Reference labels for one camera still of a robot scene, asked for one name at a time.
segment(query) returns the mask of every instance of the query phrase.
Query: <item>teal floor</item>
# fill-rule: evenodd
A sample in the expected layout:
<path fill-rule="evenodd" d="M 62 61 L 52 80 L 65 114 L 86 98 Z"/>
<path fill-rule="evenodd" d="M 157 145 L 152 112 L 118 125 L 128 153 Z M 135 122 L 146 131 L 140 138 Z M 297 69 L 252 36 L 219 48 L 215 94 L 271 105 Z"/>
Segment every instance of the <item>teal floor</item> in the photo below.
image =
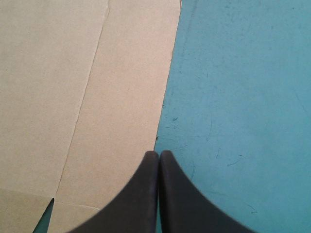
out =
<path fill-rule="evenodd" d="M 157 136 L 242 224 L 311 232 L 311 1 L 183 0 Z"/>

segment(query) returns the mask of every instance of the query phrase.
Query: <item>black object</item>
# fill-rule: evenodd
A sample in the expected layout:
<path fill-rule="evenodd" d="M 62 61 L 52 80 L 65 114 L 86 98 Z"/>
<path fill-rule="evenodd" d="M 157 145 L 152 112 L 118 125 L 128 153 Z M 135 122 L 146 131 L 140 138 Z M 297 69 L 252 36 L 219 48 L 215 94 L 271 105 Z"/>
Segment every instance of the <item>black object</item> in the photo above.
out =
<path fill-rule="evenodd" d="M 207 200 L 170 151 L 161 154 L 159 183 L 163 233 L 253 233 Z"/>
<path fill-rule="evenodd" d="M 158 154 L 145 153 L 124 189 L 97 215 L 71 233 L 154 233 Z"/>

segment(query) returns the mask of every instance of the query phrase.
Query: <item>beige cardboard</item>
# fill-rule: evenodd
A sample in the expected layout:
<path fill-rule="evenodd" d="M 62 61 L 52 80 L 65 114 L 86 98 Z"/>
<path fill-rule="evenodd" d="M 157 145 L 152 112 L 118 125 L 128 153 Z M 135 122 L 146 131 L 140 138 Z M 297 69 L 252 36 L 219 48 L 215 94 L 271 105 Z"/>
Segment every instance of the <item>beige cardboard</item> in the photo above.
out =
<path fill-rule="evenodd" d="M 0 192 L 0 232 L 32 232 L 56 194 L 106 10 L 0 1 L 0 188 L 18 191 Z"/>
<path fill-rule="evenodd" d="M 154 146 L 179 13 L 178 0 L 0 1 L 0 232 L 32 232 L 60 180 L 50 232 L 123 188 Z"/>
<path fill-rule="evenodd" d="M 154 147 L 180 13 L 177 0 L 110 0 L 109 7 L 56 195 L 96 208 Z"/>
<path fill-rule="evenodd" d="M 31 233 L 51 199 L 0 189 L 0 232 Z"/>
<path fill-rule="evenodd" d="M 54 202 L 48 233 L 64 233 L 88 220 L 98 212 L 87 206 Z"/>

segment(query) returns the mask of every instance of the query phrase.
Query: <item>dark triangle shape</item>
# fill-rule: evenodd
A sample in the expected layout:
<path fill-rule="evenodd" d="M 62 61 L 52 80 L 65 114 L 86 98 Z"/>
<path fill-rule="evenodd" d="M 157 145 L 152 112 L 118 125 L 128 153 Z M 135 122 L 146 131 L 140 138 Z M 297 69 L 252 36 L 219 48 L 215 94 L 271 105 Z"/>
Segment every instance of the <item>dark triangle shape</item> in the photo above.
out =
<path fill-rule="evenodd" d="M 163 233 L 252 233 L 206 199 L 173 154 L 160 157 L 159 195 Z"/>
<path fill-rule="evenodd" d="M 154 233 L 158 154 L 145 154 L 123 190 L 97 215 L 71 233 Z"/>
<path fill-rule="evenodd" d="M 54 205 L 54 199 L 50 201 L 48 207 L 45 209 L 33 233 L 47 233 L 48 232 L 53 205 Z"/>

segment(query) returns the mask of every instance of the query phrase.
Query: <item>dark gray curved object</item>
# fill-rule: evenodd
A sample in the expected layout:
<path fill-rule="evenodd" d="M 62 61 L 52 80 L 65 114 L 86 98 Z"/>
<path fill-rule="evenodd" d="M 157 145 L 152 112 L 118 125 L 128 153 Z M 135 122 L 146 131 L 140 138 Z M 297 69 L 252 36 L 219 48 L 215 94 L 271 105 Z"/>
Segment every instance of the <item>dark gray curved object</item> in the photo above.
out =
<path fill-rule="evenodd" d="M 162 152 L 159 170 L 163 233 L 254 233 L 206 199 L 170 151 Z"/>
<path fill-rule="evenodd" d="M 145 153 L 124 189 L 97 215 L 71 233 L 154 233 L 158 154 Z"/>

